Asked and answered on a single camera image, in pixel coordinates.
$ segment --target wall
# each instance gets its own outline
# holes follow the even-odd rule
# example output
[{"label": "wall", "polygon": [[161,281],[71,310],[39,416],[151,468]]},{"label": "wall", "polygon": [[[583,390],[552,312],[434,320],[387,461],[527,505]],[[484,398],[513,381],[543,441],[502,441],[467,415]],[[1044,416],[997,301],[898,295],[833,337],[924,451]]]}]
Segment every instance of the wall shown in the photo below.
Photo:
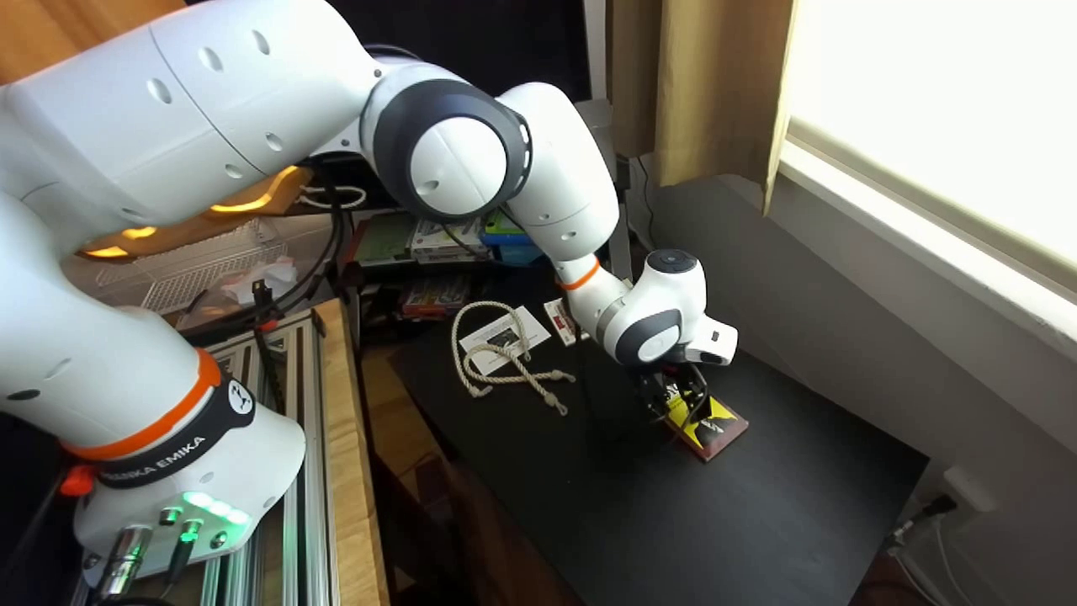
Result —
[{"label": "wall", "polygon": [[[946,468],[987,494],[990,513],[941,525],[967,602],[1077,599],[1077,455],[1019,415],[1047,398],[1073,409],[1052,431],[1077,428],[1068,358],[804,193],[769,219],[736,177],[656,193],[648,236],[708,262],[711,312],[758,358],[932,458],[907,513]],[[911,537],[915,570],[958,602],[936,537]]]}]

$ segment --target window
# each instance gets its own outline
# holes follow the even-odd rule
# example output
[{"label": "window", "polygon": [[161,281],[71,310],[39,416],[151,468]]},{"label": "window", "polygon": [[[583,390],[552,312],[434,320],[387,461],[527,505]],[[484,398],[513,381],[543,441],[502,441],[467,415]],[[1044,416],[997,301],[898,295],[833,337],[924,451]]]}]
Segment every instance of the window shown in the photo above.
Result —
[{"label": "window", "polygon": [[801,0],[783,164],[822,158],[946,226],[1077,332],[1073,25],[1073,0]]}]

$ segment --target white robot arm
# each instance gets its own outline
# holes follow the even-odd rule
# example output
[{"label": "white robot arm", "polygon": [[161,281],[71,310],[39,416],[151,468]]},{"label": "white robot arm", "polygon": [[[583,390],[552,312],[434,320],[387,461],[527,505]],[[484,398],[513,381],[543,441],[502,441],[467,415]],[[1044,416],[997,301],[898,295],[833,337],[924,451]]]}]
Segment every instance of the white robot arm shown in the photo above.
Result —
[{"label": "white robot arm", "polygon": [[449,70],[374,62],[320,0],[194,5],[0,90],[0,412],[97,465],[74,537],[141,543],[161,572],[237,550],[301,465],[301,431],[141,310],[77,293],[57,259],[125,226],[167,226],[320,152],[359,152],[428,219],[507,202],[574,320],[622,367],[731,361],[702,269],[648,257],[637,286],[595,248],[620,209],[587,127],[548,84],[497,100]]}]

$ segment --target floor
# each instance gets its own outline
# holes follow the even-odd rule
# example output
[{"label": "floor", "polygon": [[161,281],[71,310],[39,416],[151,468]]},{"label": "floor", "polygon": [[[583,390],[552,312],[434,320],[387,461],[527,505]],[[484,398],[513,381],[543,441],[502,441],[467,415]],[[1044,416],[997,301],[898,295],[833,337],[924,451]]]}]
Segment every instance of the floor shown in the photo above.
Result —
[{"label": "floor", "polygon": [[[425,505],[425,513],[449,529],[462,576],[478,606],[555,606],[574,602],[538,551],[510,529],[504,513],[449,465],[425,416],[407,398],[407,387],[389,367],[392,337],[363,339],[363,398],[374,428],[374,449],[389,475]],[[396,589],[407,589],[407,572],[389,572]],[[877,554],[850,606],[924,606],[903,570]]]}]

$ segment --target black table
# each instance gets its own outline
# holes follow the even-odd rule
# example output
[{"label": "black table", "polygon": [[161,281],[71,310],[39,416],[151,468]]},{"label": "black table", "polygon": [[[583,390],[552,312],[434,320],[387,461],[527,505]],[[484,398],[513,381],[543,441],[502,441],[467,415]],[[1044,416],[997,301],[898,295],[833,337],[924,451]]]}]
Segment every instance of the black table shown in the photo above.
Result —
[{"label": "black table", "polygon": [[583,602],[842,606],[890,533],[924,458],[739,358],[711,387],[748,422],[701,465],[595,346],[538,354],[583,381],[567,416],[533,390],[471,402],[443,332],[392,358],[455,451]]}]

